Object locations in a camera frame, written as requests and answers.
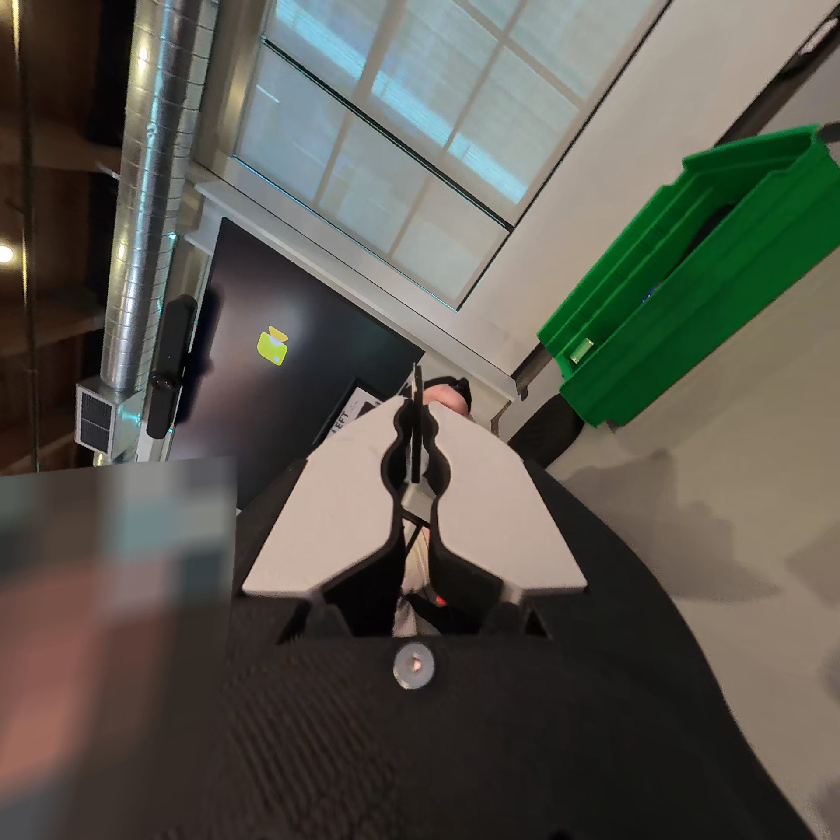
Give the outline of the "grey desk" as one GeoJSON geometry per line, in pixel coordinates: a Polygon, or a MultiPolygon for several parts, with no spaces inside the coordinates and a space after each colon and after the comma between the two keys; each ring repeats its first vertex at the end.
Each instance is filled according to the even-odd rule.
{"type": "Polygon", "coordinates": [[[838,838],[839,257],[549,473],[643,560],[755,752],[838,838]]]}

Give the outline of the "black oval pouch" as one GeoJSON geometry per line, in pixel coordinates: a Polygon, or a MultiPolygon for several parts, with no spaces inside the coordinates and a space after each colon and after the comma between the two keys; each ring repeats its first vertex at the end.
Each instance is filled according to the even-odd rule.
{"type": "Polygon", "coordinates": [[[557,393],[511,436],[508,446],[523,461],[547,469],[572,446],[584,425],[583,418],[557,393]]]}

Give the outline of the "black wall screen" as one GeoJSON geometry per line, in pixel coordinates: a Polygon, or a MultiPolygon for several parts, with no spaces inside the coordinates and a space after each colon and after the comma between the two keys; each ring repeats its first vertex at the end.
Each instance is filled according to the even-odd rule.
{"type": "Polygon", "coordinates": [[[170,459],[230,457],[245,507],[357,390],[402,390],[424,350],[229,219],[220,224],[170,459]]]}

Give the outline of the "green plastic bin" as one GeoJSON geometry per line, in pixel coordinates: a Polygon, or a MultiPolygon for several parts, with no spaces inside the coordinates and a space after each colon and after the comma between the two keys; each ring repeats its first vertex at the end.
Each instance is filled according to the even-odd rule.
{"type": "Polygon", "coordinates": [[[684,158],[538,331],[585,423],[628,424],[834,252],[838,136],[813,124],[684,158]]]}

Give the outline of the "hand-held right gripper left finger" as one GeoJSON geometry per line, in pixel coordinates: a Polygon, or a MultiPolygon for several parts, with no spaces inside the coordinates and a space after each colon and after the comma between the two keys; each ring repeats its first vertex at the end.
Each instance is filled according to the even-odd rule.
{"type": "Polygon", "coordinates": [[[411,436],[412,401],[400,396],[328,436],[307,458],[243,593],[312,599],[396,547],[411,436]]]}

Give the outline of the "person's left hand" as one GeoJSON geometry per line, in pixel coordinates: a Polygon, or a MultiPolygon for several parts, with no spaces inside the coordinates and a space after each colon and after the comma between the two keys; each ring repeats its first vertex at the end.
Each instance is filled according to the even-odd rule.
{"type": "Polygon", "coordinates": [[[442,383],[424,390],[423,404],[439,403],[450,411],[473,422],[474,419],[467,405],[467,400],[451,385],[442,383]]]}

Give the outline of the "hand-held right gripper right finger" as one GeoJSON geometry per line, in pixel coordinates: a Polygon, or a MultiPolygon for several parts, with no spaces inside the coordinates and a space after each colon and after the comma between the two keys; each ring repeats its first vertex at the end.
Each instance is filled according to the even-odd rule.
{"type": "Polygon", "coordinates": [[[450,606],[521,604],[578,593],[587,581],[522,459],[441,403],[425,407],[435,494],[428,569],[450,606]]]}

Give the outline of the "thin black strip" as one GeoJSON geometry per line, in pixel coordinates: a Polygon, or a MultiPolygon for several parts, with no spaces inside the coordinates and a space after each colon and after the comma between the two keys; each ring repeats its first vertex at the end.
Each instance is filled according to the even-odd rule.
{"type": "Polygon", "coordinates": [[[409,403],[408,444],[406,449],[406,479],[401,504],[405,520],[427,527],[431,522],[434,494],[424,477],[427,452],[424,449],[422,414],[424,409],[424,378],[421,365],[415,363],[401,396],[409,403]]]}

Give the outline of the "gridded window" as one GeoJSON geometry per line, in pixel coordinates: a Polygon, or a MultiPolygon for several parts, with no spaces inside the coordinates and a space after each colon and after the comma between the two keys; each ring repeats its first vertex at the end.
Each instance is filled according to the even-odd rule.
{"type": "Polygon", "coordinates": [[[234,158],[458,310],[669,5],[268,2],[234,158]]]}

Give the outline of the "silver round duct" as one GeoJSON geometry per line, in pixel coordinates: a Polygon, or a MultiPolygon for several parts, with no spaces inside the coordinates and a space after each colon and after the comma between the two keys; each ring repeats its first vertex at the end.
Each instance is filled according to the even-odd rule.
{"type": "Polygon", "coordinates": [[[216,1],[137,3],[100,376],[144,389],[217,23],[216,1]]]}

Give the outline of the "white vent box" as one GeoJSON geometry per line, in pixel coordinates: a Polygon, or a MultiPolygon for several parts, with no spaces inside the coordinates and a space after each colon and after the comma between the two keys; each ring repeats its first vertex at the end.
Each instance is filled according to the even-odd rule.
{"type": "Polygon", "coordinates": [[[95,376],[76,385],[75,442],[108,461],[135,450],[144,408],[143,392],[115,392],[95,376]]]}

